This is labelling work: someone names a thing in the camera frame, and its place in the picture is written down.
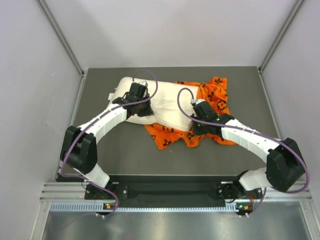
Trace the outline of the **orange patterned pillowcase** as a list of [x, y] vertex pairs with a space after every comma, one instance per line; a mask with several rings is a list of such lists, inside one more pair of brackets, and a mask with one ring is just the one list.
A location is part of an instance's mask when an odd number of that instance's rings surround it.
[[[195, 95], [198, 99], [204, 99], [208, 101], [211, 108], [219, 115], [230, 113], [227, 107], [228, 94], [226, 78], [213, 77], [207, 83], [176, 81], [174, 84], [196, 87], [197, 90], [195, 91]], [[179, 140], [183, 140], [188, 148], [195, 148], [204, 138], [212, 139], [220, 145], [235, 145], [234, 142], [230, 140], [224, 140], [215, 134], [205, 133], [202, 135], [196, 135], [193, 128], [190, 128], [187, 131], [181, 131], [176, 128], [165, 126], [162, 123], [146, 124], [145, 128], [154, 140], [157, 148], [160, 150], [169, 147]]]

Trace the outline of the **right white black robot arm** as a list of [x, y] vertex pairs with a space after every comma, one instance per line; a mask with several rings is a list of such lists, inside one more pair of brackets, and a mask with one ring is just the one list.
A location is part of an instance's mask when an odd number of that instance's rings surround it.
[[233, 192], [245, 198], [252, 190], [273, 188], [287, 192], [305, 174], [305, 162], [297, 143], [286, 138], [280, 140], [245, 126], [233, 116], [218, 114], [204, 99], [191, 101], [193, 125], [196, 134], [212, 134], [231, 141], [265, 163], [265, 167], [240, 173], [233, 185]]

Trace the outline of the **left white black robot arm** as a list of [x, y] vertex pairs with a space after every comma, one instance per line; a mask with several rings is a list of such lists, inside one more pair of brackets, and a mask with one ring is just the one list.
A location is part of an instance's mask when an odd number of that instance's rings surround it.
[[69, 126], [60, 152], [61, 167], [68, 165], [79, 173], [79, 177], [94, 185], [98, 195], [109, 198], [114, 186], [98, 164], [98, 142], [130, 117], [152, 115], [151, 97], [146, 81], [132, 82], [123, 96], [115, 98], [96, 117], [80, 126]]

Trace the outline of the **white pillow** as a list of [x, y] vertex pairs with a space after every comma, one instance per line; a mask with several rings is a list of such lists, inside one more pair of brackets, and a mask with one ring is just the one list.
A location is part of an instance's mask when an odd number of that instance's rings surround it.
[[134, 124], [160, 124], [183, 132], [191, 128], [191, 120], [179, 109], [182, 107], [189, 116], [193, 113], [191, 98], [197, 98], [199, 87], [185, 86], [172, 82], [158, 82], [158, 90], [150, 100], [153, 115], [139, 117], [134, 115], [127, 121]]

